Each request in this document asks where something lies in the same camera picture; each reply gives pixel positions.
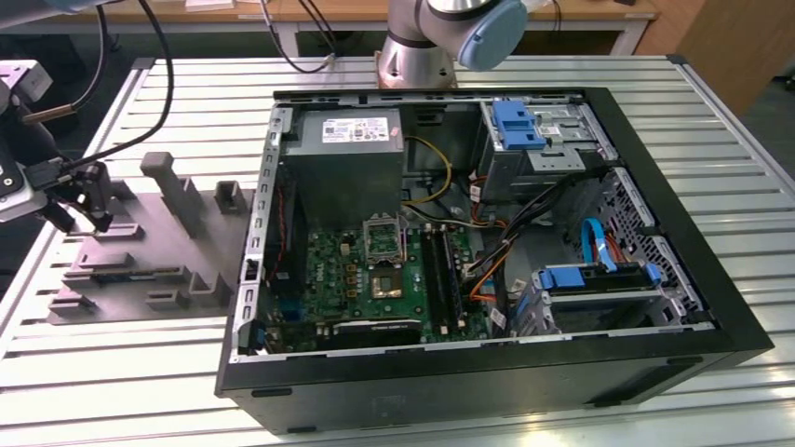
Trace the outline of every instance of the yellow wire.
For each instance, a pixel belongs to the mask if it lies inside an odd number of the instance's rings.
[[[452,183],[452,165],[450,164],[450,160],[444,156],[443,151],[440,151],[439,147],[436,147],[434,144],[431,144],[431,142],[428,140],[426,140],[420,137],[414,137],[414,136],[406,136],[406,139],[416,140],[418,142],[424,144],[427,147],[430,147],[431,150],[439,156],[439,158],[443,160],[444,168],[447,169],[447,178],[444,179],[444,185],[443,185],[442,189],[439,191],[436,191],[434,194],[431,194],[428,197],[418,198],[415,200],[406,200],[403,202],[404,205],[418,205],[420,203],[426,203],[426,202],[430,202],[431,200],[434,200],[436,197],[439,197],[442,194],[444,194],[444,191],[447,191],[447,189],[450,188],[450,184]]]

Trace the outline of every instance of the white sticker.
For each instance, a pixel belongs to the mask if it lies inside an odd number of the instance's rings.
[[[480,187],[474,184],[470,186],[470,199],[474,202],[480,202]]]
[[[492,313],[488,318],[495,322],[500,329],[506,329],[506,316],[498,311],[496,307],[492,307]]]
[[[542,135],[560,135],[560,129],[558,126],[539,126],[538,131]]]
[[[524,282],[522,279],[515,279],[514,285],[511,286],[511,293],[522,293],[526,287],[527,282]]]
[[[327,119],[323,121],[323,142],[388,142],[387,119]]]

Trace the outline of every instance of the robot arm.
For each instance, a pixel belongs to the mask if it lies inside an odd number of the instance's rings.
[[[471,70],[491,70],[514,51],[526,24],[520,0],[392,0],[382,87],[451,87],[454,56]]]
[[[0,30],[60,14],[76,14],[113,0],[0,0]]]

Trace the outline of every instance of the motherboard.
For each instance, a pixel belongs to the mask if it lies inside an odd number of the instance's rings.
[[[462,299],[464,228],[398,226],[392,243],[384,225],[309,233],[304,292],[279,299],[285,352],[382,345],[376,332],[420,344],[487,338],[482,304]],[[338,345],[346,332],[355,346]]]

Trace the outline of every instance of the ram slot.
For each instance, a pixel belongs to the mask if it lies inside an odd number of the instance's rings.
[[[446,284],[447,284],[447,313],[450,321],[456,329],[463,328],[463,304],[460,302],[460,283],[459,272],[456,270],[456,259],[452,253],[452,244],[446,231],[440,231],[442,242],[444,247],[444,266],[446,266]]]
[[[434,234],[430,228],[423,231],[420,246],[423,248],[423,270],[424,270],[424,289],[427,291],[427,304],[431,316],[431,326],[434,332],[447,335],[450,322],[444,309],[444,289],[443,276],[439,272],[439,263],[436,262],[436,244]]]

